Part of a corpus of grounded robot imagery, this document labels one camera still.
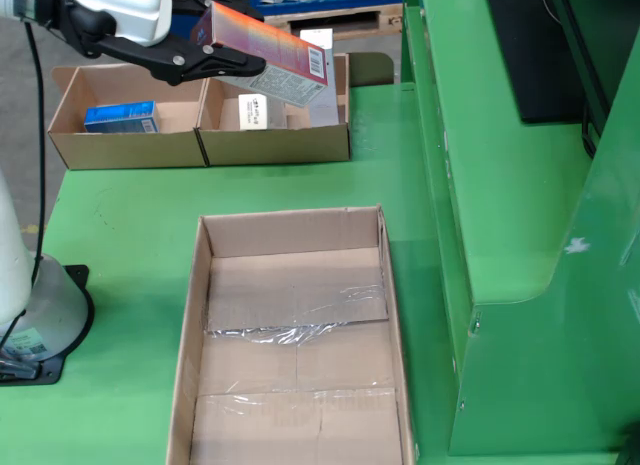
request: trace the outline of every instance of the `blue box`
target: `blue box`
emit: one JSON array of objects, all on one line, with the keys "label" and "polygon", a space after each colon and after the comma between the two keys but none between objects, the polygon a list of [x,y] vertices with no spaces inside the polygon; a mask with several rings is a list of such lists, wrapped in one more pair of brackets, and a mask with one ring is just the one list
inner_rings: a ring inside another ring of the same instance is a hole
[{"label": "blue box", "polygon": [[156,102],[123,103],[87,110],[84,128],[89,133],[157,133]]}]

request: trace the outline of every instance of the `wooden pallet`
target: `wooden pallet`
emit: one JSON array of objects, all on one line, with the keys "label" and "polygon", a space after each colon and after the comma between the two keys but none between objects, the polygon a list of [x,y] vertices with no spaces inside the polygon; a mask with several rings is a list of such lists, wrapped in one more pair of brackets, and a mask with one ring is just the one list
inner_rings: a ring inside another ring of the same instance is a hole
[{"label": "wooden pallet", "polygon": [[294,35],[302,29],[330,27],[334,40],[391,35],[402,31],[402,4],[270,15],[265,21]]}]

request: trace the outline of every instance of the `green workbench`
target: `green workbench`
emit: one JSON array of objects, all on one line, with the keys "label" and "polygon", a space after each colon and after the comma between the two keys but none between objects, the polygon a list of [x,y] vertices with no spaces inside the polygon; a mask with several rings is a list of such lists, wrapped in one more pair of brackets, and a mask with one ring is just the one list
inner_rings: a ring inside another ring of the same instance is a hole
[{"label": "green workbench", "polygon": [[350,163],[67,173],[45,252],[90,267],[96,318],[57,385],[2,390],[3,463],[163,463],[198,216],[378,203],[420,463],[469,463],[446,457],[456,395],[414,86],[358,88],[352,101]]}]

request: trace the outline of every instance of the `gray floor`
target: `gray floor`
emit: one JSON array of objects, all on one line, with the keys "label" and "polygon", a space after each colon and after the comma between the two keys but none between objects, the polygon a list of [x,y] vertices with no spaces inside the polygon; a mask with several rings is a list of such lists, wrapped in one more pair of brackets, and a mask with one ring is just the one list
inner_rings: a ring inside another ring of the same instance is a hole
[{"label": "gray floor", "polygon": [[[61,65],[103,63],[87,60],[68,45],[42,29],[34,30],[45,75],[45,114],[53,117],[60,91],[51,79],[51,70]],[[37,88],[24,26],[0,20],[0,168],[4,172],[22,227],[25,244],[35,248],[38,231]],[[336,52],[379,51],[387,53],[400,66],[400,36],[385,36],[336,42]],[[51,142],[47,143],[47,217],[51,213],[65,166]]]}]

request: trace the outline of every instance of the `cardboard tray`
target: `cardboard tray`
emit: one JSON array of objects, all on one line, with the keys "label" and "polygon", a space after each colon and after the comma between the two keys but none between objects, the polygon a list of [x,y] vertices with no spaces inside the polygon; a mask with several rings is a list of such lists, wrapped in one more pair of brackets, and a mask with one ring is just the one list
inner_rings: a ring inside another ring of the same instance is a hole
[{"label": "cardboard tray", "polygon": [[379,208],[202,217],[167,465],[413,465]]},{"label": "cardboard tray", "polygon": [[[49,136],[74,169],[203,167],[195,133],[206,80],[172,87],[148,70],[128,65],[59,67],[53,78],[63,93]],[[160,133],[87,133],[89,107],[155,100]]]},{"label": "cardboard tray", "polygon": [[335,55],[340,123],[311,128],[309,109],[286,104],[288,129],[239,131],[238,95],[247,91],[209,80],[198,134],[210,165],[335,162],[350,158],[349,56]]}]

